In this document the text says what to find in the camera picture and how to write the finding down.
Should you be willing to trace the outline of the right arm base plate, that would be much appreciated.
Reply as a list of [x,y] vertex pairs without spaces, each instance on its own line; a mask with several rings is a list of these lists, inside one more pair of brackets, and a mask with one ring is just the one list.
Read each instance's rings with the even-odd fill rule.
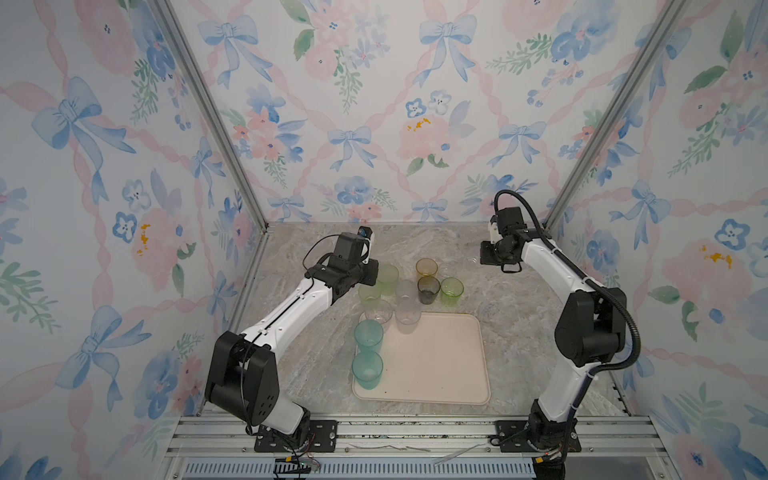
[[565,442],[565,427],[565,422],[531,425],[528,420],[498,420],[488,440],[503,453],[554,454]]

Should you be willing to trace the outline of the short frosted clear cup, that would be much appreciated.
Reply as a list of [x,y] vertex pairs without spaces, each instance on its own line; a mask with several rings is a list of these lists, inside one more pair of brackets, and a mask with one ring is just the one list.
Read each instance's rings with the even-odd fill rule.
[[417,284],[412,280],[400,280],[395,287],[395,296],[398,300],[416,299],[418,297]]

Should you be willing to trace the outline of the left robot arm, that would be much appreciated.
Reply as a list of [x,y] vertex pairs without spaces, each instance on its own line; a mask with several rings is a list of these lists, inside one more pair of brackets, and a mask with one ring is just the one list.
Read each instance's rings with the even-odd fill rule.
[[205,401],[246,423],[253,433],[265,427],[303,444],[310,412],[281,393],[279,360],[319,314],[357,285],[376,284],[379,262],[372,258],[374,233],[362,226],[336,236],[334,250],[304,269],[295,290],[256,324],[226,331],[214,344]]

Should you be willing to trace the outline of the bright green glass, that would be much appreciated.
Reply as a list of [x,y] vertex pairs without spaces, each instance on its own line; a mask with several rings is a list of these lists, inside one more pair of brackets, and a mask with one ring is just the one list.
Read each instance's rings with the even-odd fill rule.
[[440,298],[443,305],[455,306],[465,291],[464,284],[455,277],[448,277],[441,281]]

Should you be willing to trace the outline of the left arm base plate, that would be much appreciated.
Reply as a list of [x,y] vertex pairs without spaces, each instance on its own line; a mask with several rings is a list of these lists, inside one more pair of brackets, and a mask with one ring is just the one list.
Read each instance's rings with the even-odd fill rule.
[[333,453],[338,437],[336,420],[308,420],[286,434],[261,425],[255,436],[257,453]]

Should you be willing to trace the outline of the tall teal cup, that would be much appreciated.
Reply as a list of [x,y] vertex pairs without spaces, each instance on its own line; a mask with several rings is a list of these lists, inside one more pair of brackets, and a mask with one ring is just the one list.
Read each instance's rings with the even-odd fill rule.
[[352,363],[352,373],[356,382],[365,390],[376,388],[383,373],[381,356],[370,350],[358,353]]
[[376,320],[363,320],[356,325],[354,338],[361,352],[379,353],[384,339],[383,326]]

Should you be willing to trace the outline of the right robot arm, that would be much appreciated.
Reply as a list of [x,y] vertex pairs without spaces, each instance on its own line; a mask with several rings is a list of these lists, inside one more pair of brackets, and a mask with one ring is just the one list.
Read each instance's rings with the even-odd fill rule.
[[522,209],[496,211],[491,239],[480,246],[480,262],[512,273],[534,269],[563,302],[554,330],[558,359],[544,392],[534,401],[526,425],[527,442],[539,451],[567,448],[576,412],[596,375],[625,345],[626,321],[601,286],[575,265],[547,236],[528,227]]

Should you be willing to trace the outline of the beige plastic tray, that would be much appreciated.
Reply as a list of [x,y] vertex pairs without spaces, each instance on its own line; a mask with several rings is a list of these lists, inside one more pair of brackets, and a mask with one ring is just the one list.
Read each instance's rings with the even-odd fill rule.
[[472,315],[424,312],[407,333],[393,325],[379,356],[379,383],[366,389],[353,382],[361,400],[471,406],[490,401],[480,322]]

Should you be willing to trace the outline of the yellow amber glass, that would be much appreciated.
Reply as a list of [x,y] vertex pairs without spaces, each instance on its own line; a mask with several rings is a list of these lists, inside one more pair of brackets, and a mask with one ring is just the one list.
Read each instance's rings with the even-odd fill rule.
[[438,263],[432,258],[421,258],[416,262],[416,272],[420,277],[435,277],[439,271]]

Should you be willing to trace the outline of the aluminium rail frame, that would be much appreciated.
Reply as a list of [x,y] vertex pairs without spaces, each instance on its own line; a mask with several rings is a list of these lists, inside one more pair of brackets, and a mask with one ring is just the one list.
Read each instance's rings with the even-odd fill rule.
[[337,415],[331,432],[295,459],[219,411],[183,420],[158,479],[678,479],[647,417],[586,417],[562,466],[537,463],[523,444],[491,443],[522,427],[519,417]]

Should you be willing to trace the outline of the tall frosted clear cup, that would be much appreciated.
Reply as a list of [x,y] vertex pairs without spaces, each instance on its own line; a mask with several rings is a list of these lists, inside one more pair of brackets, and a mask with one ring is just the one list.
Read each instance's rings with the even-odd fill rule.
[[421,303],[417,299],[400,298],[395,308],[397,329],[402,334],[410,334],[418,328],[421,320]]

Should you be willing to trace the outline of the clear glass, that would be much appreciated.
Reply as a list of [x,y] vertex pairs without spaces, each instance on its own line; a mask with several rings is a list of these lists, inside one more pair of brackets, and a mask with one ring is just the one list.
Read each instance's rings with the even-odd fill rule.
[[393,315],[394,309],[386,300],[368,300],[363,305],[364,319],[378,322],[382,326],[384,332],[387,332],[390,328]]

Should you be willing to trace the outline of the dark smoky glass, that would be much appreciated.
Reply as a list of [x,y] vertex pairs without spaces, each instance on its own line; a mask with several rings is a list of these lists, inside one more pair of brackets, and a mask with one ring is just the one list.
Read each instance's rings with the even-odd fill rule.
[[434,276],[422,276],[417,282],[417,289],[420,303],[431,305],[441,291],[441,283]]

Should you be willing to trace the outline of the tall light green cup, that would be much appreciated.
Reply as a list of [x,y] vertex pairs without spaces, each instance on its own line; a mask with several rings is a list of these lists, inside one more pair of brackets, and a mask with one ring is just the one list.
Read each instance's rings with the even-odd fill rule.
[[395,295],[396,287],[399,282],[399,270],[396,266],[387,263],[381,263],[378,269],[377,283],[382,297],[391,297]]

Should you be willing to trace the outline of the short light green cup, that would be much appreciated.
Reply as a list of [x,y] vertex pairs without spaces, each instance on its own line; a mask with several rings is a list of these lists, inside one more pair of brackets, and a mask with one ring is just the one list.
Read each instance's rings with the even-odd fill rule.
[[357,287],[358,298],[363,308],[376,304],[381,299],[381,288],[376,285],[359,284]]

